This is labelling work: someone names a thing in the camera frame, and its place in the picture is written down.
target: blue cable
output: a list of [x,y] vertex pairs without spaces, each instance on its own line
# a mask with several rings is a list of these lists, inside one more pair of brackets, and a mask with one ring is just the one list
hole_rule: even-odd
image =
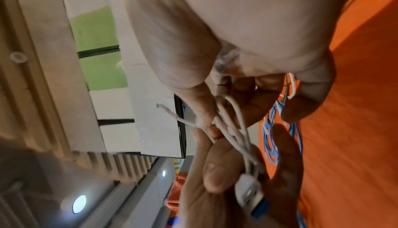
[[[264,151],[265,155],[267,157],[267,160],[271,164],[278,164],[279,156],[278,156],[278,148],[274,143],[274,140],[272,139],[271,135],[271,128],[275,124],[275,114],[277,111],[279,113],[282,111],[283,107],[285,105],[279,101],[276,101],[274,105],[272,106],[270,112],[268,113],[268,118],[266,121],[264,121],[264,125],[262,128],[262,136],[264,140]],[[303,154],[303,139],[301,138],[301,133],[300,129],[298,128],[298,124],[289,124],[289,132],[292,137],[295,137],[297,133],[297,138],[298,138],[298,144],[300,147],[300,152]],[[300,228],[306,228],[307,225],[305,224],[304,218],[302,217],[301,213],[297,211],[297,220],[300,225]]]

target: round ceiling light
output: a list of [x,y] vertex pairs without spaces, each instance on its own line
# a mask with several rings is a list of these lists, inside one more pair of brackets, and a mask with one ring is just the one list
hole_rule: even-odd
[[85,195],[78,197],[73,203],[73,207],[72,207],[73,213],[78,214],[79,212],[81,212],[84,209],[84,207],[86,206],[86,203],[87,203],[87,199],[86,199]]

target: light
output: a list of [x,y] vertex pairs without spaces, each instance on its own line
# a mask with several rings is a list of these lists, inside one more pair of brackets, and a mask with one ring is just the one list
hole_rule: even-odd
[[75,200],[75,202],[73,203],[73,207],[72,207],[73,213],[78,214],[79,212],[81,212],[84,209],[84,207],[86,206],[86,202],[87,202],[87,200],[86,200],[85,195],[78,197]]

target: white cable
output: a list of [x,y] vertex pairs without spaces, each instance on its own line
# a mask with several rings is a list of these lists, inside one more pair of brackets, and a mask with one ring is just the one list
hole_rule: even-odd
[[[243,130],[243,133],[236,128],[235,124],[233,123],[231,117],[227,113],[227,110],[222,105],[220,101],[221,97],[216,98],[216,104],[218,107],[218,115],[214,118],[216,123],[216,127],[220,129],[223,133],[224,137],[229,141],[229,143],[243,155],[243,160],[245,163],[245,170],[246,174],[253,175],[255,178],[258,177],[260,172],[264,172],[264,166],[257,160],[257,158],[252,154],[251,150],[251,143],[249,138],[249,133],[246,128],[242,112],[240,111],[238,103],[231,97],[231,96],[224,96],[224,98],[230,102],[233,109],[235,110],[236,117],[238,119],[238,123],[240,129]],[[173,113],[168,107],[162,104],[157,104],[157,108],[162,109],[165,111],[170,117],[176,119],[184,124],[197,127],[194,122],[190,122],[178,117],[175,113]],[[232,136],[228,128],[231,129],[235,136]]]
[[291,99],[296,95],[296,80],[294,79],[294,74],[289,73],[290,83],[291,83],[291,95],[288,95],[287,98]]

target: human hand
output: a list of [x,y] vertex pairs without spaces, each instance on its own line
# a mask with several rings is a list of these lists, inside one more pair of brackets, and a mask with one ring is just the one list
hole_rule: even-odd
[[[303,161],[297,142],[286,129],[274,125],[272,136],[279,150],[275,176],[259,177],[270,202],[266,215],[255,222],[238,205],[233,185],[243,171],[242,155],[225,139],[212,144],[201,129],[193,132],[197,152],[180,197],[182,227],[298,227],[296,210],[303,179]],[[257,147],[252,146],[263,161]]]
[[246,125],[258,122],[283,88],[285,73],[300,80],[282,112],[294,123],[327,96],[335,68],[328,49],[345,0],[124,0],[151,68],[205,128],[217,93],[231,94]]

